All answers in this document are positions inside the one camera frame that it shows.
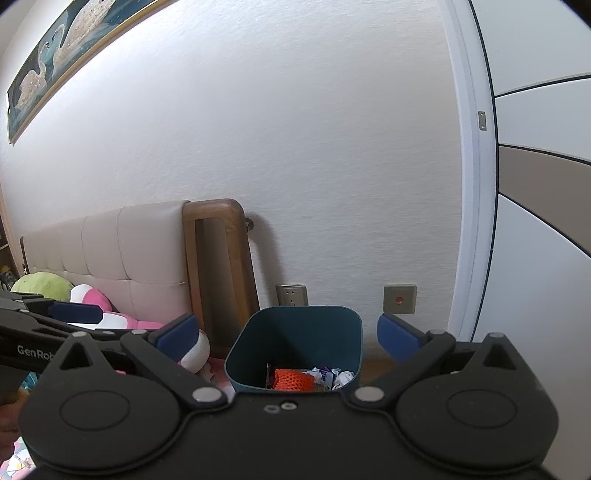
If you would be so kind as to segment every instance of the screw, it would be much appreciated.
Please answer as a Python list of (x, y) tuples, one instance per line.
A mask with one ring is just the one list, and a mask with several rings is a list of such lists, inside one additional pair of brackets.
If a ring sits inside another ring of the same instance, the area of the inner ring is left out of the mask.
[(292, 401), (285, 401), (281, 404), (281, 408), (283, 408), (283, 410), (295, 410), (297, 408), (297, 404)]
[(380, 401), (386, 394), (378, 387), (360, 387), (355, 390), (355, 397), (361, 401), (374, 402)]
[(203, 403), (213, 403), (222, 398), (222, 392), (213, 387), (198, 388), (193, 392), (193, 398)]
[(263, 410), (265, 412), (271, 413), (271, 414), (279, 413), (281, 411), (281, 409), (279, 408), (279, 405), (265, 405), (263, 407)]

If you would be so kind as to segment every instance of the beige stripe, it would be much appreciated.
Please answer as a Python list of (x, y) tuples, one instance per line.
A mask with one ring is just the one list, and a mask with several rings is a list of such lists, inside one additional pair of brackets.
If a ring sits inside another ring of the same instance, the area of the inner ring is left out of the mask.
[(499, 147), (499, 192), (591, 251), (591, 165)]

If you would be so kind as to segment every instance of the blue gripper pad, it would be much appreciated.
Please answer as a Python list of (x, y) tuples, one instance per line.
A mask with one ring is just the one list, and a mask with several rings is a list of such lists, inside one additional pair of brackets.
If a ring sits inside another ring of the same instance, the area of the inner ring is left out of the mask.
[(164, 325), (149, 336), (149, 342), (164, 355), (175, 362), (197, 343), (199, 339), (199, 323), (193, 314), (184, 314)]
[(55, 301), (47, 313), (54, 320), (66, 323), (91, 323), (96, 325), (103, 319), (103, 311), (98, 305), (86, 303), (67, 303)]
[(426, 340), (423, 332), (395, 315), (384, 313), (378, 320), (378, 342), (397, 362), (410, 358)]

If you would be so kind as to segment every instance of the swan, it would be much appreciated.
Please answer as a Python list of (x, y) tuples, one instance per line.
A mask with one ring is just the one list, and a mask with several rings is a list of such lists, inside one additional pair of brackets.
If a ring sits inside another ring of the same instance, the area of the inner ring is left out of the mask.
[(57, 40), (57, 48), (53, 54), (53, 66), (56, 69), (64, 66), (75, 54), (76, 50), (86, 42), (86, 37), (103, 21), (115, 0), (89, 0), (78, 12), (70, 26), (63, 45), (61, 41), (66, 26), (57, 27), (52, 43)]
[(41, 48), (39, 48), (39, 53), (37, 54), (39, 73), (37, 73), (35, 70), (30, 70), (21, 82), (21, 96), (18, 98), (18, 102), (16, 104), (16, 108), (21, 111), (25, 109), (27, 105), (37, 96), (40, 90), (47, 87), (47, 82), (45, 80), (46, 67), (41, 57), (48, 49), (49, 42), (45, 42)]

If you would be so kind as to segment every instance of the wall socket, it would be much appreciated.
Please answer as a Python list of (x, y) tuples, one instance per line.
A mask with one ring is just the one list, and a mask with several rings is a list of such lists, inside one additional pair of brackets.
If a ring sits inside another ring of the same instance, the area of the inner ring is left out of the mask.
[(304, 285), (276, 285), (279, 305), (305, 307), (308, 305), (308, 292)]

